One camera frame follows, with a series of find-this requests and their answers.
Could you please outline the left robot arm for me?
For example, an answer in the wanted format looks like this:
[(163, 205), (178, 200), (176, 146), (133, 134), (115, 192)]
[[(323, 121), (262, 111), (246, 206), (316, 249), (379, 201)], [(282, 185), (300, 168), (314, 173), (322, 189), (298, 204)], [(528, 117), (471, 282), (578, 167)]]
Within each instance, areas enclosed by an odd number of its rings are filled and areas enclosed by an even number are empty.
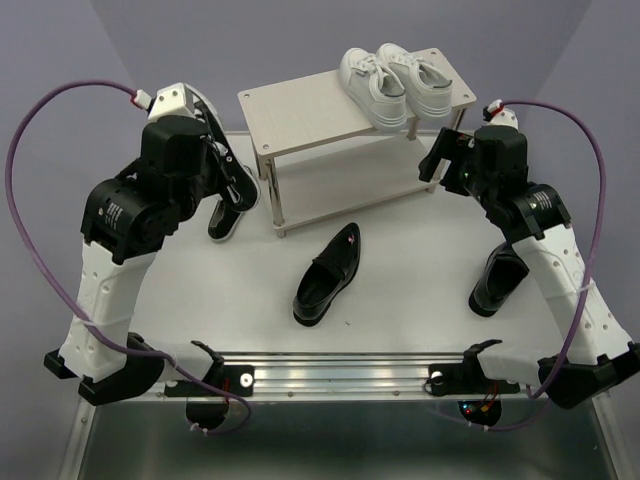
[(78, 393), (91, 405), (136, 398), (160, 381), (182, 378), (181, 361), (195, 362), (187, 379), (199, 393), (221, 386), (223, 359), (206, 344), (192, 341), (167, 352), (130, 329), (143, 280), (165, 239), (221, 184), (209, 126), (168, 115), (144, 127), (139, 157), (89, 194), (73, 319), (44, 365), (60, 379), (79, 379)]

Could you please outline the black canvas sneaker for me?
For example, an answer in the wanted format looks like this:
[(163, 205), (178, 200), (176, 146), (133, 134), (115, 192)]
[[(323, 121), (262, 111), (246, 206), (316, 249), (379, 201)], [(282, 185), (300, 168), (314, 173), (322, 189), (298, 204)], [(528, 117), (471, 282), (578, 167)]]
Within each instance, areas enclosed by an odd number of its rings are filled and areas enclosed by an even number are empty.
[(223, 200), (218, 200), (208, 224), (209, 237), (217, 243), (225, 242), (233, 235), (243, 216), (243, 212), (238, 212)]
[(214, 158), (215, 173), (213, 192), (231, 209), (247, 212), (259, 202), (261, 190), (258, 181), (251, 169), (235, 155), (213, 104), (200, 93), (196, 98), (196, 106), (209, 128), (209, 152)]

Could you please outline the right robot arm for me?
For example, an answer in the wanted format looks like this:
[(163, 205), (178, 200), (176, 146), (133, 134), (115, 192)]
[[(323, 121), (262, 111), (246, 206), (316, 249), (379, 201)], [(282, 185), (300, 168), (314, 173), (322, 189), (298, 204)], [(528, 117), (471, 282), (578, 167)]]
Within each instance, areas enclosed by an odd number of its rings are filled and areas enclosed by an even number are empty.
[(560, 195), (529, 180), (527, 147), (526, 136), (511, 125), (486, 125), (471, 135), (443, 128), (419, 164), (419, 178), (431, 180), (449, 161), (441, 185), (473, 198), (504, 237), (469, 296), (470, 308), (494, 315), (531, 277), (565, 337), (563, 346), (546, 356), (498, 339), (476, 343), (461, 363), (443, 367), (431, 392), (481, 392), (495, 381), (539, 388), (556, 406), (571, 409), (638, 373), (639, 345), (599, 292), (593, 259), (581, 255)]

